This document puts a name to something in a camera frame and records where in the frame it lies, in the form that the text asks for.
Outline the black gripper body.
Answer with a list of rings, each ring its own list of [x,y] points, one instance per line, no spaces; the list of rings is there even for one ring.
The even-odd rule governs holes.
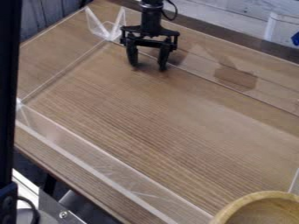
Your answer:
[[[181,36],[178,31],[159,27],[154,32],[147,32],[142,29],[141,25],[122,26],[121,31],[121,44],[127,50],[134,50],[139,46],[169,49],[170,51],[178,49]]]

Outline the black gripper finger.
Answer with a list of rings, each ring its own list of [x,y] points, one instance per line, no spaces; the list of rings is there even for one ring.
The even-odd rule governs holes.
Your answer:
[[[126,54],[127,54],[127,58],[129,58],[129,62],[131,66],[137,67],[138,66],[138,48],[133,41],[127,42]]]
[[[159,64],[159,70],[166,70],[166,64],[172,53],[172,46],[163,45],[159,52],[159,58],[158,58],[158,64]]]

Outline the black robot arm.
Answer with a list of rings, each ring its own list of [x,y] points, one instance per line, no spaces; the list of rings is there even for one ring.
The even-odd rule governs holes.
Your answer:
[[[170,21],[177,19],[169,17],[165,13],[165,1],[168,1],[176,9],[177,5],[172,0],[142,0],[142,23],[141,25],[122,26],[121,43],[126,47],[127,59],[133,67],[138,66],[138,47],[151,47],[161,50],[158,57],[159,69],[166,70],[170,53],[178,49],[178,40],[181,33],[169,30],[162,26],[162,17]]]

